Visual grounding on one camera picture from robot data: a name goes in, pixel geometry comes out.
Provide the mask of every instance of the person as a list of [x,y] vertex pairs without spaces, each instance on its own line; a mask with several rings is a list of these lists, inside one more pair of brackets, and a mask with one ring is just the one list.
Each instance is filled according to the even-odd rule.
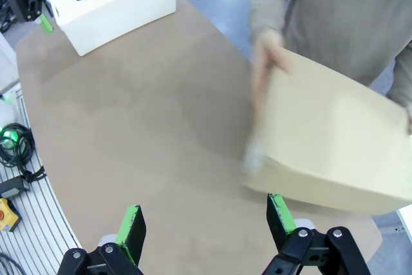
[[412,113],[412,0],[290,0],[284,15],[285,3],[252,0],[257,111],[273,65],[288,70],[286,48],[366,86],[395,58],[387,96]]

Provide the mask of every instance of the beige box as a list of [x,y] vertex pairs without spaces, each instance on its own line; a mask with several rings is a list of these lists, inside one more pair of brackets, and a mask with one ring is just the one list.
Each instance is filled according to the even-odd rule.
[[411,204],[406,111],[340,73],[287,55],[292,73],[271,76],[247,150],[246,185],[368,214]]

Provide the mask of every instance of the brown table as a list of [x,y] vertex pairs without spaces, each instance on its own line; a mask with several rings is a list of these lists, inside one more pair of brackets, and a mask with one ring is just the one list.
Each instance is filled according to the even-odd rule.
[[[85,249],[140,204],[146,274],[263,271],[276,252],[266,196],[241,186],[248,62],[187,1],[83,57],[58,28],[36,30],[17,60],[42,161]],[[366,259],[381,242],[368,216],[288,205],[322,232],[347,226]]]

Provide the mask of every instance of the white box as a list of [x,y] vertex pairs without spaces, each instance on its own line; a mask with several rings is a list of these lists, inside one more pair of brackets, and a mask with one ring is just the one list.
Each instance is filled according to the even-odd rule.
[[80,56],[176,11],[176,0],[50,0],[56,22]]

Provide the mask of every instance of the gray sweater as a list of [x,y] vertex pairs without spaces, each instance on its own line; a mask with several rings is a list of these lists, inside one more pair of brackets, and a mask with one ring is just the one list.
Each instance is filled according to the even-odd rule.
[[369,86],[395,58],[388,97],[412,111],[412,0],[252,0],[250,27],[282,32],[285,47]]

